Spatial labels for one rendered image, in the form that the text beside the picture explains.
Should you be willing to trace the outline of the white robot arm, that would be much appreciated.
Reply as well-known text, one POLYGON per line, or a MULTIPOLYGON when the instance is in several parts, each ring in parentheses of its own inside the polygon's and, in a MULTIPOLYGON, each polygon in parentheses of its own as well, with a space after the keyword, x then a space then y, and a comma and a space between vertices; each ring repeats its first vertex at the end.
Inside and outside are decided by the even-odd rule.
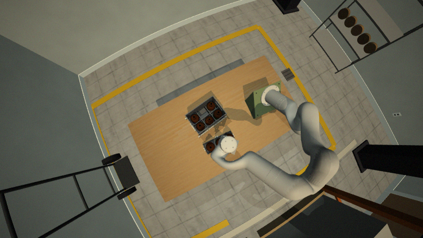
POLYGON ((232 136, 219 139, 211 158, 227 170, 247 169, 282 197, 296 201, 321 190, 339 169, 336 153, 324 146, 319 132, 319 111, 315 104, 296 102, 279 92, 276 85, 268 86, 261 95, 264 106, 272 105, 287 118, 291 129, 301 136, 302 148, 310 156, 310 163, 301 175, 288 174, 253 151, 234 161, 226 156, 235 155, 239 141, 232 136), (301 119, 301 120, 300 120, 301 119))

